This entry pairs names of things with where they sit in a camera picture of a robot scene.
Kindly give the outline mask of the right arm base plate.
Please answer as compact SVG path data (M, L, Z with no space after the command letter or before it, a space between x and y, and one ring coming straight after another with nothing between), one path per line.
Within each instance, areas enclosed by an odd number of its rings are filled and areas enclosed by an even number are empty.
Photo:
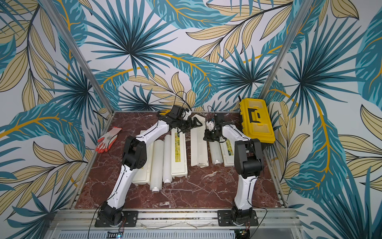
M245 225L258 226L258 217L252 209L248 210L218 210L218 225L220 227L244 227Z

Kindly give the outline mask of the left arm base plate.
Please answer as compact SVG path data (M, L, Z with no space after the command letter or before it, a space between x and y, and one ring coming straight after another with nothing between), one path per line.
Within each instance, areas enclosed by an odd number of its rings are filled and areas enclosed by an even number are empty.
M117 211L115 214L110 214L101 210L98 212L95 221L96 228L132 228L136 226L138 211Z

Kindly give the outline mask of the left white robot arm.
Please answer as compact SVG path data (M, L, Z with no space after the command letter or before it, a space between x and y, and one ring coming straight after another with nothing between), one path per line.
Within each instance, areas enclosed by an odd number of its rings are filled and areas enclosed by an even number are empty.
M116 226L122 221L122 210L133 178L147 161L147 147L172 129L184 132L202 126L200 120L191 117L192 110L174 105L170 110L159 111L157 122L136 136L128 136L121 157L121 170L114 188L100 206L97 217Z

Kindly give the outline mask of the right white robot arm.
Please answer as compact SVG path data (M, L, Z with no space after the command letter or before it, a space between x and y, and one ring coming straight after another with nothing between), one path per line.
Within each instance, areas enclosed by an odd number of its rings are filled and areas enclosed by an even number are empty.
M213 119L206 122L204 140L219 143L229 141L233 147L234 167L239 178L229 219L241 226L249 222L253 215L254 187L264 168L261 142L246 136L234 124L227 122L222 114L215 114Z

